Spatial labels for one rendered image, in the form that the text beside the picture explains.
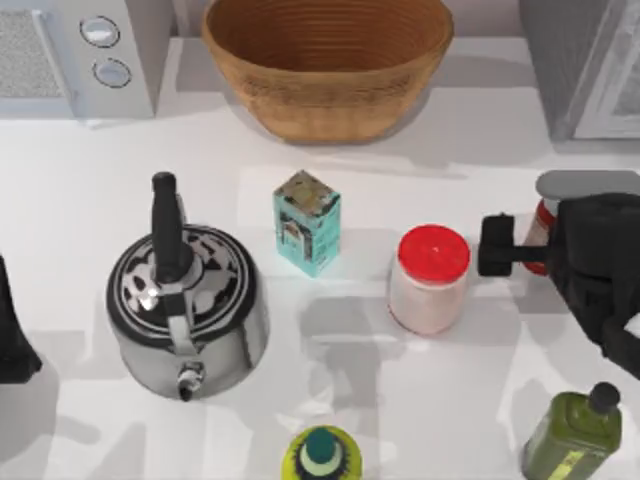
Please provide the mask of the brown woven basket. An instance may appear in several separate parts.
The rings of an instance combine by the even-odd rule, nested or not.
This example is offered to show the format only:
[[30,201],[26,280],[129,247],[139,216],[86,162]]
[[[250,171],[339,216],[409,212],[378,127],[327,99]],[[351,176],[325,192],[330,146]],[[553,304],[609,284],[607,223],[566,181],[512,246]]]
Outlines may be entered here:
[[290,143],[379,138],[454,34],[443,0],[213,0],[202,37],[249,113]]

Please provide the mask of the pale microwave oven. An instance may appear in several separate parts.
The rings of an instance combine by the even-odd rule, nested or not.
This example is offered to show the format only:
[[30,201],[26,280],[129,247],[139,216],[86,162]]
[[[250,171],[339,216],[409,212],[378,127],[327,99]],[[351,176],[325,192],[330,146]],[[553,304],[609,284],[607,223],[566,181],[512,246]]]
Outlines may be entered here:
[[[112,48],[81,36],[85,18],[119,27]],[[175,26],[172,0],[0,0],[0,119],[146,119],[154,116]],[[95,80],[115,58],[132,73],[124,88]]]

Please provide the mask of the dark green bottle, black cap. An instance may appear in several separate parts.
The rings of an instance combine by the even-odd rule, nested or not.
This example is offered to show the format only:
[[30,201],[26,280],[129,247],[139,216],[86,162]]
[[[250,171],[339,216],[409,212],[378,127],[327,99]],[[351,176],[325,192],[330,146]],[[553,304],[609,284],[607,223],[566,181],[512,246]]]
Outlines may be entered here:
[[620,448],[621,395],[599,382],[589,393],[561,392],[526,442],[521,472],[526,480],[590,480]]

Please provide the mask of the pale grey rounded box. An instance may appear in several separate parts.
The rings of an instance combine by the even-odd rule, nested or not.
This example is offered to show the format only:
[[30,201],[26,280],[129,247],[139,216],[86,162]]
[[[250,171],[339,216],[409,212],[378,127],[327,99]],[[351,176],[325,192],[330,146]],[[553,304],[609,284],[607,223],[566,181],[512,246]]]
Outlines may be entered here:
[[548,200],[606,194],[640,195],[640,174],[633,170],[549,170],[535,183],[538,194]]

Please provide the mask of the white jar with red lid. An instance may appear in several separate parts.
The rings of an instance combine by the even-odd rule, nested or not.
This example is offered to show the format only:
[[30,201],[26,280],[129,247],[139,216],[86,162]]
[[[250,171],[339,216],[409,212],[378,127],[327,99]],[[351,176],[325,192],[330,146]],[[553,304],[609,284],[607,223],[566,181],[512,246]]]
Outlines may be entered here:
[[471,248],[455,230],[419,225],[400,239],[393,257],[387,303],[407,330],[430,336],[459,317],[466,296]]

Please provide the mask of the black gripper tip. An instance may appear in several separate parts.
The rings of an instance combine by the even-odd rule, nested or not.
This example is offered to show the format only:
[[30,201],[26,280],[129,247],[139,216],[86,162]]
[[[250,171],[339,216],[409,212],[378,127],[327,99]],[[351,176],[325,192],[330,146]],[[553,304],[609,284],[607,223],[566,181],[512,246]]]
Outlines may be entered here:
[[0,385],[25,384],[42,368],[18,320],[4,257],[0,255]]

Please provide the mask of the red and white can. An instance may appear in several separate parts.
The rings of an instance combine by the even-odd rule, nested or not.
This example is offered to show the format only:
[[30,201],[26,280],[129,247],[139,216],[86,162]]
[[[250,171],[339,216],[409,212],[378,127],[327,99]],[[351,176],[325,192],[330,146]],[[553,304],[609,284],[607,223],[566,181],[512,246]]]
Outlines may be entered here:
[[558,200],[542,198],[539,201],[524,241],[525,246],[547,245],[550,229],[556,219],[558,205]]

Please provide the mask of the large microwave knob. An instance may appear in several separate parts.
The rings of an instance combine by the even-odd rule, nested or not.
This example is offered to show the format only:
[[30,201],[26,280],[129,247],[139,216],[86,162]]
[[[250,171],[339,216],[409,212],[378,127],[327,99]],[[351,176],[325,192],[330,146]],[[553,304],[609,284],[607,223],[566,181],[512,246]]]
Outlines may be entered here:
[[120,40],[118,25],[105,16],[85,18],[79,23],[82,38],[96,48],[112,48]]

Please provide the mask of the teal carton box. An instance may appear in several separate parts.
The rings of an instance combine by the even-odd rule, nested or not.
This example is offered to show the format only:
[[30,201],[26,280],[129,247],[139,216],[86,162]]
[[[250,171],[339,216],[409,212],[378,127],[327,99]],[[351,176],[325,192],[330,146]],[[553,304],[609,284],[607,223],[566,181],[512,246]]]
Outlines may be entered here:
[[305,170],[273,192],[279,254],[310,277],[317,277],[339,254],[341,195]]

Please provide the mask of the yellow-green bottle, teal cap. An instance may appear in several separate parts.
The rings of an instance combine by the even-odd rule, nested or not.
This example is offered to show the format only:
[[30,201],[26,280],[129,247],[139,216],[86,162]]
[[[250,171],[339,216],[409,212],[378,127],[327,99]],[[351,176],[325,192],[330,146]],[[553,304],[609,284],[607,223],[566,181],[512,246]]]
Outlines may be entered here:
[[333,425],[299,433],[281,463],[280,480],[362,480],[363,459],[356,441]]

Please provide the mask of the small microwave knob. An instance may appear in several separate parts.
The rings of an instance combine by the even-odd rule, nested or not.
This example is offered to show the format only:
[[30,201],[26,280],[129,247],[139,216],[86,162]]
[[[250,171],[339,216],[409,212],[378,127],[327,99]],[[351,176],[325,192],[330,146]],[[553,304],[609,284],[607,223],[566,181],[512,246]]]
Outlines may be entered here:
[[115,58],[96,61],[92,65],[92,73],[96,81],[111,89],[124,88],[132,80],[129,67]]

